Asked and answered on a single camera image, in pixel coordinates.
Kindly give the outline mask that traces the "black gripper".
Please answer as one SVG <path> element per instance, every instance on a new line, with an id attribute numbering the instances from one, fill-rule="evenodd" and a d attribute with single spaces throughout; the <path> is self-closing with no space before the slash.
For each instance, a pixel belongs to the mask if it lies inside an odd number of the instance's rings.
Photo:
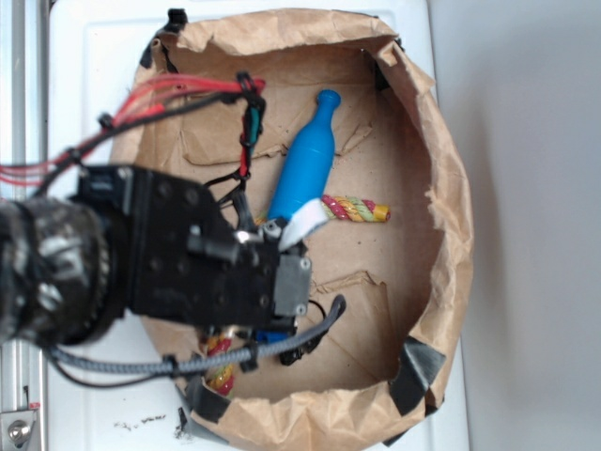
<path id="1" fill-rule="evenodd" d="M 311 262 L 282 250 L 329 221 L 319 197 L 280 241 L 250 217 L 232 226 L 206 186 L 134 165 L 87 167 L 74 200 L 100 220 L 118 310 L 206 329 L 291 329 L 308 310 Z"/>

